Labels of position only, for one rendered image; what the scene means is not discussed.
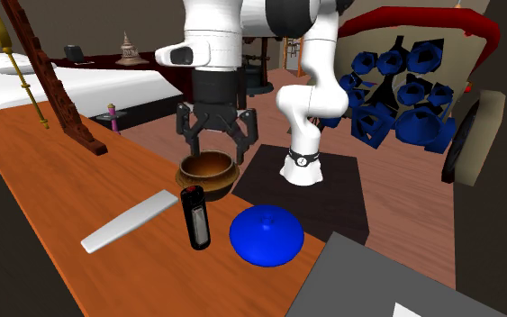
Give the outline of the grey block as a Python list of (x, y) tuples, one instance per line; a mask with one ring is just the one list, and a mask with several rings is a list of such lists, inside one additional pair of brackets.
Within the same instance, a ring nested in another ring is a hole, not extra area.
[(337, 232), (285, 317), (507, 317)]

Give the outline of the white bed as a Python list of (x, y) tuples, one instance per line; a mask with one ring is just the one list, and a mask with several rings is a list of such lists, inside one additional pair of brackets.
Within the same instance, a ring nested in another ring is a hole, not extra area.
[[(102, 117), (113, 104), (120, 115), (116, 119), (120, 131), (154, 121), (176, 112), (183, 94), (155, 70), (65, 68), (54, 66), (77, 111), (109, 128), (111, 122)], [(0, 53), (0, 110), (29, 104), (22, 82), (11, 60)]]

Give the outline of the black cylinder with grey panel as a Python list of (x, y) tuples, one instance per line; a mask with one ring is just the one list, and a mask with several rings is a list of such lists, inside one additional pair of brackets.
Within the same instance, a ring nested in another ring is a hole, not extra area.
[(201, 186), (189, 186), (180, 193), (191, 247), (206, 249), (211, 243), (204, 190)]

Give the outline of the dark pedestal table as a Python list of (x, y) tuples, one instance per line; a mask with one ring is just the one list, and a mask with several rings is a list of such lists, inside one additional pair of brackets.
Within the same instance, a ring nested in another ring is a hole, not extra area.
[(246, 93), (250, 97), (263, 95), (273, 91), (273, 85), (267, 79), (267, 63), (270, 57), (267, 55), (268, 38), (260, 37), (261, 52), (259, 55), (242, 55), (242, 67), (246, 78)]

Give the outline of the small table with pink vase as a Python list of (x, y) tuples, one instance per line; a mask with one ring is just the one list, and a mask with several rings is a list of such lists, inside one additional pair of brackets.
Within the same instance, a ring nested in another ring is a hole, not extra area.
[(111, 130), (116, 132), (117, 134), (121, 134), (120, 130), (118, 128), (118, 119), (126, 115), (127, 113), (124, 111), (116, 111), (116, 107), (114, 104), (108, 104), (107, 105), (108, 113), (103, 113), (100, 115), (97, 115), (95, 118), (97, 121), (101, 122), (110, 122), (111, 123)]

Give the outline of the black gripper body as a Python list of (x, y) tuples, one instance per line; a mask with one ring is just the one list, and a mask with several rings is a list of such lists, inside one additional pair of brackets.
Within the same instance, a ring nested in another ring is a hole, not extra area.
[(234, 71), (192, 71), (193, 131), (239, 131), (237, 97), (239, 74)]

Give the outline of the brown wooden bowl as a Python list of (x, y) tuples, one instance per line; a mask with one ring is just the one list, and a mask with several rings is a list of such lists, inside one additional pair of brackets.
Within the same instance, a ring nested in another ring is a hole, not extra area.
[(176, 182), (182, 188), (201, 186), (211, 202), (226, 196), (239, 175), (240, 168), (229, 154), (212, 149), (185, 157), (176, 172)]

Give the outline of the blue round dome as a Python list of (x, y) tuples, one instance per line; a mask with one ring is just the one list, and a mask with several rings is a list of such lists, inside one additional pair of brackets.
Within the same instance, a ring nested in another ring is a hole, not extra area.
[(255, 205), (231, 223), (229, 238), (235, 252), (259, 267), (278, 267), (302, 249), (303, 226), (287, 210), (275, 205)]

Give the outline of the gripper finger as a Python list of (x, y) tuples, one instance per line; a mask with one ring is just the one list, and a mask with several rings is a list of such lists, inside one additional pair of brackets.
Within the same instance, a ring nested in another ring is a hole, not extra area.
[(185, 103), (178, 104), (176, 132), (185, 137), (186, 143), (190, 146), (190, 154), (194, 157), (198, 157), (200, 155), (199, 133), (208, 120), (208, 114), (199, 113), (197, 121), (191, 126), (190, 116), (192, 113), (192, 108), (189, 105)]
[(244, 154), (258, 140), (258, 118), (255, 109), (246, 109), (238, 118), (245, 123), (247, 132), (243, 133), (236, 121), (226, 124), (226, 133), (236, 144), (236, 163), (241, 165)]

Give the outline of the carved brown wooden stand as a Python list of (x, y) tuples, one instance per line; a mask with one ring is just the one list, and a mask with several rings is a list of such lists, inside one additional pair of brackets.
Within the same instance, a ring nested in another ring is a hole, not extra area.
[(73, 140), (97, 156), (107, 152), (106, 146), (95, 139), (82, 123), (76, 106), (69, 98), (62, 82), (57, 78), (47, 54), (41, 48), (28, 17), (18, 0), (0, 0), (21, 42), (33, 70), (39, 79), (62, 130)]

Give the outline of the cart with blue pots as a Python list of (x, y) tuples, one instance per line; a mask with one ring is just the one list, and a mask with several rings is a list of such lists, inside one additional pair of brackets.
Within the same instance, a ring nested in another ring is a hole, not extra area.
[(441, 179), (473, 186), (501, 126), (505, 95), (483, 90), (461, 123), (452, 111), (496, 50), (497, 23), (470, 8), (381, 6), (339, 28), (335, 71), (352, 135), (445, 155)]

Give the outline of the dark robot stand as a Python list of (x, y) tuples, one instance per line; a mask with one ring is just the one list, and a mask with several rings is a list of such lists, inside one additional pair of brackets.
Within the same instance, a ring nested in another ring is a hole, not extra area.
[(322, 153), (323, 180), (312, 186), (295, 186), (279, 174), (287, 151), (260, 145), (232, 193), (254, 205), (286, 209), (318, 240), (327, 241), (337, 232), (364, 245), (369, 226), (357, 159)]

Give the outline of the dark red sideboard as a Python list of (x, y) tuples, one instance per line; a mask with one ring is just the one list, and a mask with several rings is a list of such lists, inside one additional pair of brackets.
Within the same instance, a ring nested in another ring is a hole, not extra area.
[(128, 36), (124, 34), (120, 54), (84, 56), (81, 62), (69, 58), (51, 59), (59, 67), (91, 69), (153, 70), (177, 88), (186, 99), (192, 97), (191, 70), (189, 68), (168, 68), (159, 65), (153, 51), (139, 52)]

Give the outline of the grey flat bar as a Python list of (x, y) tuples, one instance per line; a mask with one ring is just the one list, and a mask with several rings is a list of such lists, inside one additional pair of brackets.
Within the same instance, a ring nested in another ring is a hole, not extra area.
[(80, 244), (88, 254), (94, 253), (138, 229), (144, 223), (163, 213), (177, 202), (177, 196), (167, 190), (162, 190), (119, 214), (81, 240)]

